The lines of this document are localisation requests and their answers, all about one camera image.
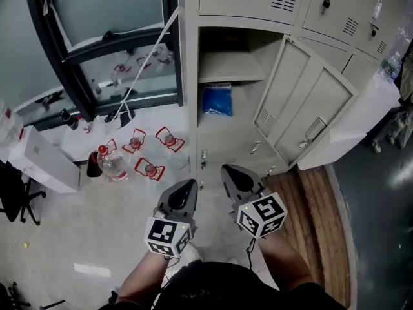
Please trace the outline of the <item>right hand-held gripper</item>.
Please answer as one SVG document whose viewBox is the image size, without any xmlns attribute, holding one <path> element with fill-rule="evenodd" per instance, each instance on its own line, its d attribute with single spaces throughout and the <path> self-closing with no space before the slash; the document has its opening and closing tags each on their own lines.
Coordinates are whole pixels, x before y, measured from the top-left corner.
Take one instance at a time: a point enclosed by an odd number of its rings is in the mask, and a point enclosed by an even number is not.
<svg viewBox="0 0 413 310">
<path fill-rule="evenodd" d="M 287 208 L 277 192 L 264 187 L 254 171 L 239 165 L 222 165 L 221 181 L 232 200 L 229 213 L 240 229 L 253 238 L 264 238 L 280 229 L 287 217 Z"/>
</svg>

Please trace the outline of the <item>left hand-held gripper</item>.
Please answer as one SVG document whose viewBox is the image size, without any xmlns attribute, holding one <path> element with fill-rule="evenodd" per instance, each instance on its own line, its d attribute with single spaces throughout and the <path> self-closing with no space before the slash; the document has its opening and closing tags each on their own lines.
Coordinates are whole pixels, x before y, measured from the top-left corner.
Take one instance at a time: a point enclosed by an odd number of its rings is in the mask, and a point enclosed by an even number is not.
<svg viewBox="0 0 413 310">
<path fill-rule="evenodd" d="M 151 252 L 169 258 L 180 257 L 197 229 L 193 218 L 197 194 L 195 179 L 180 181 L 162 193 L 144 233 Z"/>
</svg>

